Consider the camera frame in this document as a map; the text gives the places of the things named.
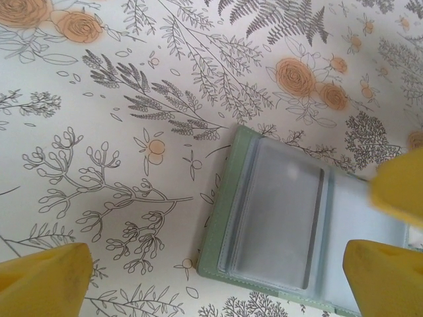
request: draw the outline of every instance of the stem drawing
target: stem drawing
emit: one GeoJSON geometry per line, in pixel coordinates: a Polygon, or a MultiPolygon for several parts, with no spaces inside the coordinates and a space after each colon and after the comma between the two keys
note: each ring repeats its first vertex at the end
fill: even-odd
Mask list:
{"type": "Polygon", "coordinates": [[[104,292],[99,297],[85,297],[95,308],[96,314],[105,317],[120,316],[143,316],[173,317],[178,313],[185,314],[182,309],[183,303],[175,303],[179,293],[174,294],[170,299],[165,300],[169,286],[159,295],[155,292],[155,286],[150,287],[145,293],[141,289],[141,284],[137,286],[132,296],[128,296],[127,291],[114,289],[104,292]]]}

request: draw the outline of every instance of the line art plant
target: line art plant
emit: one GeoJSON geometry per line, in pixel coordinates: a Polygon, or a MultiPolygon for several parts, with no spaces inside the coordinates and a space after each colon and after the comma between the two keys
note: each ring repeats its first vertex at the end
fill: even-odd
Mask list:
{"type": "Polygon", "coordinates": [[[158,237],[165,225],[165,219],[175,207],[182,202],[192,200],[192,197],[170,198],[161,190],[156,188],[148,179],[142,178],[136,186],[125,185],[120,182],[110,183],[107,180],[107,172],[110,169],[118,168],[121,161],[119,151],[110,154],[108,142],[104,142],[100,149],[87,147],[86,154],[93,163],[78,169],[77,178],[71,171],[72,162],[75,158],[75,147],[83,140],[83,136],[76,136],[71,127],[63,133],[63,137],[54,136],[52,143],[55,151],[44,152],[37,147],[29,155],[23,155],[26,161],[24,167],[28,170],[35,169],[40,177],[47,178],[53,188],[47,190],[47,195],[41,197],[38,202],[43,206],[39,213],[56,213],[57,219],[64,218],[71,212],[72,202],[80,195],[94,195],[99,191],[107,191],[112,196],[110,200],[103,203],[102,211],[86,210],[82,213],[76,223],[84,225],[81,232],[93,233],[92,242],[102,238],[104,221],[111,213],[123,210],[133,203],[149,204],[152,207],[141,218],[144,224],[139,225],[131,221],[125,222],[121,238],[107,238],[107,250],[115,251],[114,260],[122,257],[135,256],[127,260],[124,269],[133,273],[136,267],[140,267],[140,273],[146,274],[153,270],[151,260],[155,259],[157,252],[164,249],[165,244],[158,237]],[[62,183],[67,183],[73,188],[70,194],[59,189],[62,183]]]}

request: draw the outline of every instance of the tree illustration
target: tree illustration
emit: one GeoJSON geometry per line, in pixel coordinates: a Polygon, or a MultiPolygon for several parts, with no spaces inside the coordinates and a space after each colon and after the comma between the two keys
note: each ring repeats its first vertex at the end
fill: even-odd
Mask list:
{"type": "Polygon", "coordinates": [[[198,311],[199,317],[288,317],[280,302],[273,302],[268,295],[251,292],[248,300],[229,297],[221,312],[212,304],[198,311]]]}
{"type": "Polygon", "coordinates": [[[363,7],[379,7],[383,14],[394,11],[394,0],[357,0],[363,7]]]}
{"type": "Polygon", "coordinates": [[[360,170],[368,164],[381,164],[402,153],[399,145],[389,144],[386,130],[376,117],[360,111],[356,117],[350,116],[346,125],[349,128],[345,133],[346,149],[353,152],[360,170]]]}
{"type": "Polygon", "coordinates": [[[420,20],[423,18],[423,1],[422,0],[410,0],[405,5],[405,8],[417,14],[420,20]]]}

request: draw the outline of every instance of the fern leaf drawing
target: fern leaf drawing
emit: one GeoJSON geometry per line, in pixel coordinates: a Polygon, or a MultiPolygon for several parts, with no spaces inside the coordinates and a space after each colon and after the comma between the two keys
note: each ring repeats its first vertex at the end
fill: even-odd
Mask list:
{"type": "Polygon", "coordinates": [[[309,44],[313,43],[313,37],[316,33],[319,33],[322,41],[327,42],[329,33],[325,31],[325,26],[323,25],[323,17],[325,14],[325,7],[323,7],[315,16],[310,20],[309,27],[307,29],[306,37],[309,41],[309,44]]]}
{"type": "Polygon", "coordinates": [[[257,14],[257,17],[252,20],[249,27],[247,28],[247,37],[250,36],[253,32],[260,30],[261,28],[270,26],[271,24],[281,23],[283,19],[283,14],[276,3],[270,3],[266,1],[260,5],[260,10],[257,14]]]}
{"type": "Polygon", "coordinates": [[[259,0],[240,0],[233,7],[229,21],[233,24],[236,20],[256,12],[259,5],[259,0]]]}
{"type": "Polygon", "coordinates": [[[420,20],[423,19],[423,1],[422,0],[410,0],[406,4],[405,8],[417,14],[420,20]]]}
{"type": "Polygon", "coordinates": [[[217,5],[217,12],[219,15],[222,15],[223,10],[230,6],[233,2],[234,0],[220,0],[219,4],[217,5]]]}

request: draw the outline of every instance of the green cover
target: green cover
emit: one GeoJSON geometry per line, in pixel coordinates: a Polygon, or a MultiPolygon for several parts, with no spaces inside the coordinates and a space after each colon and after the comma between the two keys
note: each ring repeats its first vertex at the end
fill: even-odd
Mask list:
{"type": "Polygon", "coordinates": [[[231,154],[223,175],[217,201],[213,209],[213,213],[211,214],[207,234],[201,249],[200,259],[197,265],[198,274],[210,279],[266,293],[270,296],[306,304],[307,306],[326,310],[327,312],[348,317],[356,316],[353,312],[339,309],[332,305],[328,305],[327,303],[317,302],[297,295],[279,292],[275,289],[263,287],[261,285],[255,285],[254,283],[248,283],[218,271],[217,264],[219,261],[220,250],[231,212],[233,198],[237,191],[241,172],[243,171],[244,161],[251,141],[261,137],[263,137],[261,134],[247,127],[239,126],[237,129],[237,134],[231,148],[231,154]]]}

